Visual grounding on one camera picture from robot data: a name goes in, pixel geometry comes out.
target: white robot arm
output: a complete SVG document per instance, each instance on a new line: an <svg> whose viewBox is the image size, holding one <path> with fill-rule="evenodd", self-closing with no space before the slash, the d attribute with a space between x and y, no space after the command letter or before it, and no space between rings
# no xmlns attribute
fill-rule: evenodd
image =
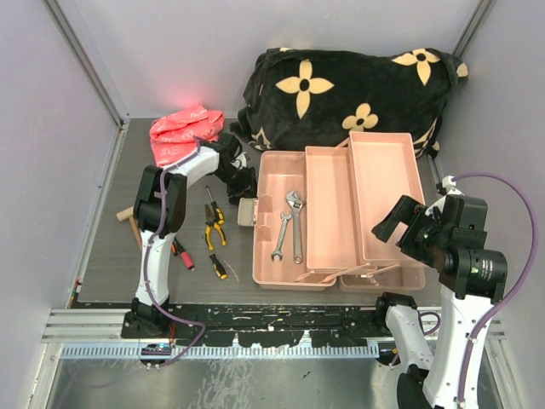
<svg viewBox="0 0 545 409"><path fill-rule="evenodd" d="M503 297L507 261L484 249L487 205L464 197L451 176L442 181L447 194L429 208L403 196L373 228L387 241L400 222L407 230L398 242L404 254L436 268L441 287L442 320L435 356L422 333L412 297L384 293L376 303L377 321L395 339L403 374L398 380L400 409L419 407L477 409L477 382L485 346L486 323L473 343L464 402L457 402L462 357L468 334Z"/></svg>
<svg viewBox="0 0 545 409"><path fill-rule="evenodd" d="M186 188L200 178L214 173L220 163L220 154L209 147L201 147L195 158L180 166L172 165L174 169L169 173L172 175L182 175L186 177ZM163 304L169 298L169 260L170 246L176 235L176 232L166 233L164 237L157 237L150 244L150 238L155 233L151 230L141 230L142 248L151 246L150 255L147 259L147 277L152 288L153 297L159 304ZM141 258L140 283L136 290L136 298L146 305L152 306L152 300L146 290L144 279L144 256Z"/></svg>
<svg viewBox="0 0 545 409"><path fill-rule="evenodd" d="M140 283L128 313L132 320L142 325L155 327L158 331L168 325L168 320L157 311L153 301L168 309L170 248L185 218L186 192L193 183L210 174L226 183L231 203L237 204L242 197L255 197L255 170L247 167L246 153L242 152L240 142L227 134L222 135L218 142L203 142L176 164L164 169L148 166L144 170L134 207L142 238Z"/></svg>

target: black blanket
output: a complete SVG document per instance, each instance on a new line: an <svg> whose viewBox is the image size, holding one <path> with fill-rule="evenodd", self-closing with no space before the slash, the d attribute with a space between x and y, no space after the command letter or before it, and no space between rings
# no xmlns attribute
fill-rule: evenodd
<svg viewBox="0 0 545 409"><path fill-rule="evenodd" d="M435 156L446 97L467 79L461 60L436 49L390 57L269 49L232 130L257 149L290 151L333 147L351 130L409 132L416 156Z"/></svg>

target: gray floor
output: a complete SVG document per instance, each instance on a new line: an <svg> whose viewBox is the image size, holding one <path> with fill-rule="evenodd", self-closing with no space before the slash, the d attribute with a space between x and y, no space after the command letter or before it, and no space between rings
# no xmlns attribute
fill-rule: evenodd
<svg viewBox="0 0 545 409"><path fill-rule="evenodd" d="M130 302L135 294L140 274L141 254L135 243L129 222L118 222L116 213L131 205L140 183L143 169L153 163L148 131L151 119L130 121L112 186L101 215L95 242L89 258L83 286L82 302ZM259 153L247 147L256 168ZM433 178L425 158L418 161L422 187L428 203L435 198ZM216 201L224 210L228 245L216 251L218 257L232 267L225 280L212 271L209 251L204 244L204 204L209 201L205 190L209 185ZM186 220L178 233L180 242L191 253L196 271L185 269L181 260L171 259L169 290L171 302L224 303L313 303L374 305L376 295L347 294L337 285L323 292L263 290L251 276L252 229L237 225L237 208L227 203L225 185L216 177L206 176L188 190ZM439 305L438 276L427 271L427 284L413 295L422 306Z"/></svg>
<svg viewBox="0 0 545 409"><path fill-rule="evenodd" d="M137 361L64 360L47 408L397 409L399 374L375 360L184 360L159 372ZM478 397L479 407L502 408L485 357Z"/></svg>

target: gray wall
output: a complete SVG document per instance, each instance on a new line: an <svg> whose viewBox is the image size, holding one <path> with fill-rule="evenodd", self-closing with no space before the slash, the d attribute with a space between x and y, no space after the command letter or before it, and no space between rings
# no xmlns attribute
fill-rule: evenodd
<svg viewBox="0 0 545 409"><path fill-rule="evenodd" d="M545 4L497 2L464 57L469 83L451 99L440 134L442 175L488 170L519 184L545 222ZM530 223L515 194L498 182L461 182L489 204L488 247L504 251L509 287L528 256ZM531 403L543 407L545 260L538 252L526 286L502 312L514 369Z"/></svg>
<svg viewBox="0 0 545 409"><path fill-rule="evenodd" d="M61 0L133 118L195 102L233 115L267 48L454 49L477 0Z"/></svg>
<svg viewBox="0 0 545 409"><path fill-rule="evenodd" d="M0 2L0 407L30 392L115 127L41 2Z"/></svg>

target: pink bag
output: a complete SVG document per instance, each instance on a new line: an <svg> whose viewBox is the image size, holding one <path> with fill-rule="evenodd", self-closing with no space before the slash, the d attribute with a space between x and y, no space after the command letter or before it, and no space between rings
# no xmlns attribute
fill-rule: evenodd
<svg viewBox="0 0 545 409"><path fill-rule="evenodd" d="M223 129L223 112L195 105L162 117L150 128L150 142L157 166L173 164L197 147L195 139L217 141Z"/></svg>

